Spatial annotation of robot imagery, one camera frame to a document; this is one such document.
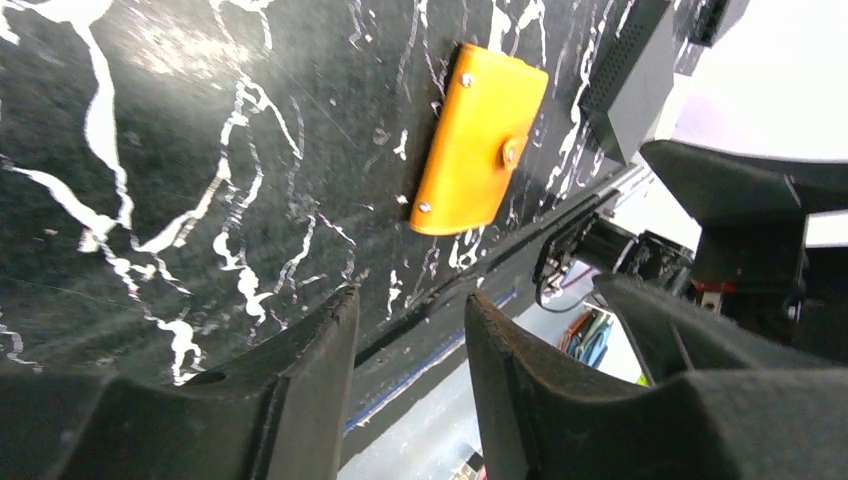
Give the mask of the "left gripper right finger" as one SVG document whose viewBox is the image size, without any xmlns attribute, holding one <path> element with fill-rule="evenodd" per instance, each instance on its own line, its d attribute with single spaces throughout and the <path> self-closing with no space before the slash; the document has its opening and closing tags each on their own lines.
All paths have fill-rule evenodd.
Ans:
<svg viewBox="0 0 848 480">
<path fill-rule="evenodd" d="M 485 296 L 464 323 L 492 479 L 843 479 L 847 373 L 692 371 L 646 388 L 592 369 Z"/>
</svg>

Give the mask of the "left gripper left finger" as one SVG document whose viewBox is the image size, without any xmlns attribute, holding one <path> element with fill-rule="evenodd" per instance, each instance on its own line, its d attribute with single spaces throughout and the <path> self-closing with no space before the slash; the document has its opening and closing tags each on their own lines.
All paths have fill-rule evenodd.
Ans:
<svg viewBox="0 0 848 480">
<path fill-rule="evenodd" d="M 5 479 L 333 479 L 359 294 L 182 386 L 115 373 L 1 371 Z"/>
</svg>

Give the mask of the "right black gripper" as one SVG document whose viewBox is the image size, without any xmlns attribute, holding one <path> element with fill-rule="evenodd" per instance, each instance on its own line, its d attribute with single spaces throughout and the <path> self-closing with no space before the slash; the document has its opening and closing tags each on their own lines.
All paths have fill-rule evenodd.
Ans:
<svg viewBox="0 0 848 480">
<path fill-rule="evenodd" d="M 593 278 L 648 382 L 846 364 L 847 248 L 807 246 L 802 216 L 847 208 L 847 165 L 672 140 L 647 142 L 640 154 L 702 226 L 692 291 L 705 308 L 639 279 Z"/>
</svg>

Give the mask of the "orange card holder wallet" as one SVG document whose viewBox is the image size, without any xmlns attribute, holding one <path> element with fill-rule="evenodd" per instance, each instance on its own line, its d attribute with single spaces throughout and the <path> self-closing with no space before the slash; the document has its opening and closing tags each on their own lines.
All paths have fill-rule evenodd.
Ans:
<svg viewBox="0 0 848 480">
<path fill-rule="evenodd" d="M 461 46 L 408 220 L 413 231 L 448 236 L 495 220 L 548 80 L 519 58 Z"/>
</svg>

